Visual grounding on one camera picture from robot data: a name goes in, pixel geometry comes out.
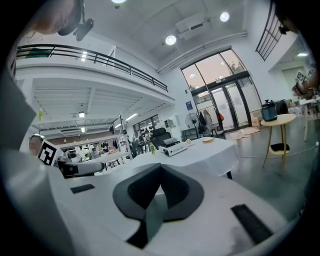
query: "air conditioner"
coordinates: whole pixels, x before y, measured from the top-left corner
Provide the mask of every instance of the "air conditioner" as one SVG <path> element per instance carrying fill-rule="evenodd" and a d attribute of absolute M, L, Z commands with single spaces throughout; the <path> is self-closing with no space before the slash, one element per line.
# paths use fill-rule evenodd
<path fill-rule="evenodd" d="M 175 27 L 180 33 L 177 35 L 178 38 L 189 40 L 190 38 L 204 33 L 208 28 L 208 23 L 205 21 L 203 13 L 197 13 L 178 22 L 175 24 Z"/>

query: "glass door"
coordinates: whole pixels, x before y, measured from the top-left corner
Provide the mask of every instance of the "glass door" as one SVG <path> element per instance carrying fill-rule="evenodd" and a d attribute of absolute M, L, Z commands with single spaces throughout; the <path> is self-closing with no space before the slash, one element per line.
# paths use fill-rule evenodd
<path fill-rule="evenodd" d="M 251 125 L 250 112 L 238 83 L 230 81 L 211 90 L 217 109 L 224 117 L 223 129 L 231 132 Z"/>

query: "small device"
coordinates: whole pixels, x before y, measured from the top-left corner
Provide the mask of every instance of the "small device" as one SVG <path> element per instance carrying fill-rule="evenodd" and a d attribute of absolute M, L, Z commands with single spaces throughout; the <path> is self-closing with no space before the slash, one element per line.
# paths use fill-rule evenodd
<path fill-rule="evenodd" d="M 179 142 L 175 143 L 172 146 L 160 146 L 159 149 L 168 157 L 172 157 L 175 154 L 178 154 L 184 150 L 188 149 L 188 145 L 185 142 Z"/>

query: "office chair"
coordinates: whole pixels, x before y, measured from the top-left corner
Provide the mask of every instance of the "office chair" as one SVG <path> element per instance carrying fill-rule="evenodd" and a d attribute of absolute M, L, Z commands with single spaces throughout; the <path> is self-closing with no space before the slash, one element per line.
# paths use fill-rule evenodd
<path fill-rule="evenodd" d="M 155 148 L 158 150 L 159 146 L 164 144 L 164 140 L 170 139 L 171 134 L 170 132 L 167 132 L 165 128 L 159 128 L 153 130 L 152 137 L 150 138 L 152 144 L 155 146 Z"/>

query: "black pot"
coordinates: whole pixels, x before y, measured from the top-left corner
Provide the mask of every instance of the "black pot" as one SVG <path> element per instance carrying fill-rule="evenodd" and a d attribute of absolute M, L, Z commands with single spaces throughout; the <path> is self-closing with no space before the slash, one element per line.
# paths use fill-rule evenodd
<path fill-rule="evenodd" d="M 270 101 L 268 99 L 265 100 L 265 103 L 261 108 L 262 118 L 266 122 L 270 122 L 276 120 L 278 118 L 276 104 L 274 101 Z"/>

